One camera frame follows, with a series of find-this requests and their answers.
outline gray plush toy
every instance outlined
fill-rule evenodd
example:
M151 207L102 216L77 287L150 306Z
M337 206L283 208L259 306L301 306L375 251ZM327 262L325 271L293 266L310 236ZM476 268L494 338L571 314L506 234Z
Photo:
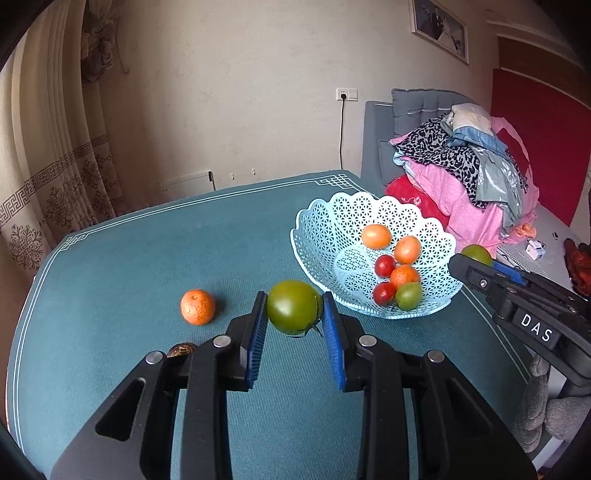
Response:
M571 442L579 431L589 410L591 397L566 397L548 400L550 365L535 355L530 366L528 382L513 425L513 435L526 453L540 443L542 428L558 440Z

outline picture frame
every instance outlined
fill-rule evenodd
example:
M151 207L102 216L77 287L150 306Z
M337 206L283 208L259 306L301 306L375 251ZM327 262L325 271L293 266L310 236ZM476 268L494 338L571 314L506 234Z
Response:
M411 31L470 64L466 23L435 0L408 0Z

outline red cherry tomato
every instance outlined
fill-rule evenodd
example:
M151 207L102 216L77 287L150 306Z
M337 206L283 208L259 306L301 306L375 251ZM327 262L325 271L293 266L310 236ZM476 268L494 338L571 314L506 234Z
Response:
M389 281L378 283L373 292L374 302L378 305L386 305L392 300L395 293L396 288Z
M382 255L375 261L374 271L378 277L389 278L396 268L396 262L392 255Z

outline light blue plastic basket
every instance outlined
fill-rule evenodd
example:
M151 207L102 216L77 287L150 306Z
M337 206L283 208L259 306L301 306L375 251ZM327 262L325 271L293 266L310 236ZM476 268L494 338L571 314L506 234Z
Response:
M439 220L424 219L415 205L402 205L393 197L376 200L367 192L337 193L329 202L314 200L298 212L295 222L291 245L304 272L320 289L330 290L336 301L357 312L386 319L421 317L446 307L462 288L447 269L456 240L443 231ZM361 243L361 231L372 223L386 225L392 232L392 243L384 250ZM374 287L385 281L374 272L376 259L391 254L406 235L421 241L421 255L413 267L421 275L423 300L410 312L396 305L380 307L372 298Z

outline table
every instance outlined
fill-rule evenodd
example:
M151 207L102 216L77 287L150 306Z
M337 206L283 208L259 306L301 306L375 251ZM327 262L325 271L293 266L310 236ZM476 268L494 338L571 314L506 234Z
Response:
M152 207L64 238L37 274L9 359L9 429L31 462L49 476L147 352L199 344L250 311L257 291L286 278L305 281L290 244L297 212L316 198L361 190L347 171L308 174ZM180 316L179 299L191 288L217 299L218 313L206 326ZM400 351L445 352L512 422L531 356L492 323L481 296L463 289L449 307L419 319L360 318L366 332ZM269 326L254 389L228 395L235 479L353 478L361 405L360 393L334 386L319 335L296 340ZM181 396L177 425L183 408Z

